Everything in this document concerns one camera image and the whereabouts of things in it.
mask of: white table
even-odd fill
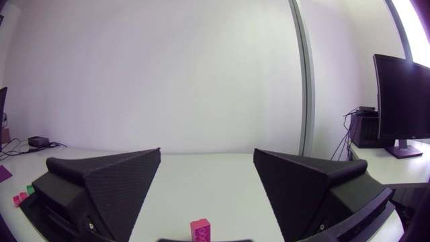
[[[0,161],[13,177],[0,183],[0,213],[17,241],[44,241],[12,197],[47,171],[46,158],[78,159],[110,152],[57,147]],[[283,241],[252,155],[162,155],[130,241],[189,240],[189,222],[207,218],[213,241]],[[372,241],[398,241],[394,211]]]
[[[430,178],[430,145],[415,140],[408,140],[408,145],[423,155],[397,159],[385,149],[360,149],[355,144],[351,145],[351,152],[355,158],[368,162],[369,174],[381,184],[394,189],[425,187]]]

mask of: pink cube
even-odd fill
[[[15,207],[19,206],[19,204],[21,203],[21,200],[19,199],[19,196],[14,196],[13,197],[13,203],[15,204]]]
[[[27,198],[27,192],[20,192],[19,198],[21,198],[21,202]]]
[[[189,225],[194,242],[210,242],[210,223],[206,218],[193,221]]]

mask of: white wall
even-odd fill
[[[7,2],[0,14],[4,16],[0,26],[0,87],[3,87],[3,74],[5,71],[7,51],[9,50],[13,31],[17,25],[21,9]]]
[[[400,36],[385,0],[347,0],[359,49],[361,106],[378,108],[374,54],[404,58]]]
[[[342,0],[305,0],[301,3],[314,61],[312,156],[330,159],[346,133],[342,115],[357,107],[363,95],[359,88],[358,49]],[[345,158],[346,152],[343,152],[341,159]]]
[[[31,1],[7,59],[12,136],[164,153],[297,153],[287,1]]]
[[[301,2],[314,59],[312,156],[330,159],[346,133],[342,115],[358,106],[378,105],[373,55],[404,57],[403,48],[384,0]]]

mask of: window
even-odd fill
[[[392,0],[409,41],[413,60],[430,67],[430,44],[423,25],[409,0]]]

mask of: monitor stand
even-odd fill
[[[386,147],[385,150],[391,155],[394,155],[397,159],[416,157],[423,154],[412,145],[408,145],[407,140],[398,140],[397,147]]]

